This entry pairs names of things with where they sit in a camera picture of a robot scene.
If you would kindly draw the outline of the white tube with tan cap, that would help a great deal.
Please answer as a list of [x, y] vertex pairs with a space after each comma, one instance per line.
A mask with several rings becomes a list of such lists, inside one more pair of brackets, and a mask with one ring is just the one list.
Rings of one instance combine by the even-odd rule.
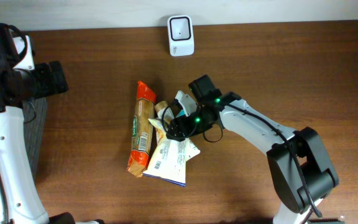
[[172, 111], [168, 107], [168, 103], [166, 101], [161, 101], [155, 105], [155, 111], [157, 113], [157, 118], [161, 119], [162, 115], [164, 115], [164, 120], [166, 122], [170, 122], [173, 119]]

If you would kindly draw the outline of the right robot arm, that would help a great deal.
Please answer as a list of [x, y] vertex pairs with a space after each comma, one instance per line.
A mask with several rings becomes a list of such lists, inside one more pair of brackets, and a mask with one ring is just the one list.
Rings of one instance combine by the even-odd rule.
[[314, 129], [298, 131], [273, 121], [238, 94], [221, 93], [208, 75], [188, 87], [190, 95], [178, 91], [171, 102], [183, 114], [163, 124], [167, 138], [184, 141], [214, 125], [240, 135], [267, 157], [281, 201], [273, 223], [309, 223], [312, 215], [325, 223], [317, 206], [339, 185], [339, 176]]

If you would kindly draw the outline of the orange spaghetti packet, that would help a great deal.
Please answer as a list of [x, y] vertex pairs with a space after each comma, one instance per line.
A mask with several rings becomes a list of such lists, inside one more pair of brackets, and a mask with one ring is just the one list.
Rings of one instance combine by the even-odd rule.
[[131, 153], [127, 163], [127, 171], [135, 177], [142, 177], [147, 169], [152, 143], [153, 126], [149, 118], [155, 117], [157, 95], [144, 82], [137, 83], [135, 114], [132, 122]]

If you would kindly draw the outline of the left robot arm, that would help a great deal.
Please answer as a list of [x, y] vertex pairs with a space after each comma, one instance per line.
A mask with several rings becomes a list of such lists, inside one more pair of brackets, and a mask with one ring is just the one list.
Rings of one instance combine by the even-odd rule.
[[74, 223], [49, 216], [35, 188], [25, 148], [23, 102], [68, 91], [59, 61], [34, 63], [29, 34], [0, 23], [0, 223]]

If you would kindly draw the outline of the cream snack bag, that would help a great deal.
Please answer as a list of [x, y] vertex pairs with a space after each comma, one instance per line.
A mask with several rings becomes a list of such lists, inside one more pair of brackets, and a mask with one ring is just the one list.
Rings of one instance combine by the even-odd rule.
[[197, 156], [200, 150], [190, 139], [185, 139], [182, 142], [168, 139], [160, 119], [149, 119], [149, 122], [156, 129], [157, 147], [150, 158], [147, 169], [143, 171], [143, 175], [184, 187], [186, 185], [186, 162]]

